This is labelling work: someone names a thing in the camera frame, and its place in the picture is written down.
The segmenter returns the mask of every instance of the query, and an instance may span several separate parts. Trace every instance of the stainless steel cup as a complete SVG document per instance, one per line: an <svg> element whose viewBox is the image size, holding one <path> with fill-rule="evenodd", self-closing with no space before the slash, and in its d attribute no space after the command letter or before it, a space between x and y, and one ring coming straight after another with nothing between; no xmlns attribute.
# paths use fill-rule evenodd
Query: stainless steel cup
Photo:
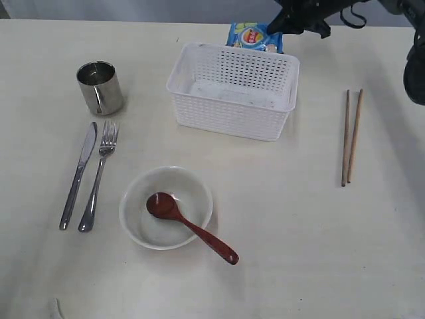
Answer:
<svg viewBox="0 0 425 319"><path fill-rule="evenodd" d="M108 115L123 107L124 98L112 64L90 62L81 66L76 76L91 113Z"/></svg>

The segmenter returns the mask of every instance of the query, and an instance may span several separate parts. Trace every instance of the red spoon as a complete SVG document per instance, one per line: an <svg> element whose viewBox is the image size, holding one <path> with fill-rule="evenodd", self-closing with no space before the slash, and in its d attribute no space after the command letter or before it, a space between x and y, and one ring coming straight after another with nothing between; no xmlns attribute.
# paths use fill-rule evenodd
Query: red spoon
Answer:
<svg viewBox="0 0 425 319"><path fill-rule="evenodd" d="M209 247L219 254L229 264L235 265L239 256L228 245L210 234L208 231L192 224L180 213L175 200L167 193L155 193L146 202L147 210L156 218L179 221L198 235Z"/></svg>

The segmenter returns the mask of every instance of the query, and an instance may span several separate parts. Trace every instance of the plastic basket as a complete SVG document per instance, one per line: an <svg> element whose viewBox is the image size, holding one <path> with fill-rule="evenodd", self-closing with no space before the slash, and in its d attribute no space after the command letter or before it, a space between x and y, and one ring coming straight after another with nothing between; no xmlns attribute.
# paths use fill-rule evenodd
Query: plastic basket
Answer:
<svg viewBox="0 0 425 319"><path fill-rule="evenodd" d="M294 56L189 43L167 89L179 124L272 142L295 108L298 72Z"/></svg>

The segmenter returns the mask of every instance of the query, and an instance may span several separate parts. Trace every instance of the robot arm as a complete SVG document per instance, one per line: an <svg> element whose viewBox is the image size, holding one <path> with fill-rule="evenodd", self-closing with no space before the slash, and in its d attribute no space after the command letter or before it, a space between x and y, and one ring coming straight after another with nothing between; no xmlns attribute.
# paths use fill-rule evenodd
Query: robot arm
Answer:
<svg viewBox="0 0 425 319"><path fill-rule="evenodd" d="M299 35L304 31L318 33L321 38L331 35L325 22L328 16L341 12L358 2L370 0L275 0L282 6L278 16L269 24L269 34ZM404 69L404 87L410 99L425 105L425 0L379 0L394 15L404 14L416 29L414 44Z"/></svg>

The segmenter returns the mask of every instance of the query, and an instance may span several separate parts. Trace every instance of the table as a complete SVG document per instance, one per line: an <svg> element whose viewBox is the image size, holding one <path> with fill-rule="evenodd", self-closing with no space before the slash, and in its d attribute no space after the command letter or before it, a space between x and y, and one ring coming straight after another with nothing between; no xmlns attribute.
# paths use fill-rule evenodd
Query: table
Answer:
<svg viewBox="0 0 425 319"><path fill-rule="evenodd" d="M285 51L301 61L299 92L274 143L176 124L165 83L183 44L223 44L227 32L0 21L0 317L48 318L53 296L65 319L425 314L425 108L402 85L413 30L286 36ZM115 65L127 107L112 117L121 131L96 224L81 234L96 150L68 230L58 223L88 124L103 122L88 112L74 77L91 60ZM365 100L353 182L341 188L348 88L364 88ZM122 231L126 187L161 165L193 170L210 186L209 230L238 252L236 266L200 240L157 252Z"/></svg>

